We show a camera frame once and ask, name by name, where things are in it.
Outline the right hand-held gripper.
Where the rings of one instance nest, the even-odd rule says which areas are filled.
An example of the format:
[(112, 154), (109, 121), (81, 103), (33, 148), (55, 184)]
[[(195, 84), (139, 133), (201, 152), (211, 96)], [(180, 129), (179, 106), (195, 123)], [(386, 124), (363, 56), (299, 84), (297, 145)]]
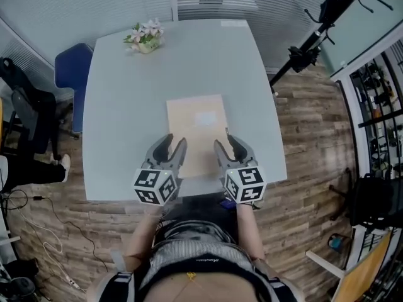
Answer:
[(226, 170), (224, 189), (237, 204), (248, 204), (260, 201), (266, 189), (264, 170), (253, 160), (253, 149), (242, 139), (228, 134), (227, 139), (232, 147), (234, 158), (246, 165), (233, 168), (234, 161), (228, 156), (224, 146), (218, 140), (213, 143), (219, 167)]

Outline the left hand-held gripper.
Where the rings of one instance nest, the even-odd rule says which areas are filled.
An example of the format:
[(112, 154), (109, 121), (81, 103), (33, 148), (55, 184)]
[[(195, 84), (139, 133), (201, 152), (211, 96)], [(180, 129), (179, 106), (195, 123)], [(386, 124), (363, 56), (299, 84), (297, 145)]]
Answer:
[(132, 189), (141, 203), (164, 206), (179, 191), (178, 175), (186, 156), (187, 141), (182, 138), (168, 160), (172, 140), (172, 133), (158, 139), (146, 152), (141, 168), (135, 171)]

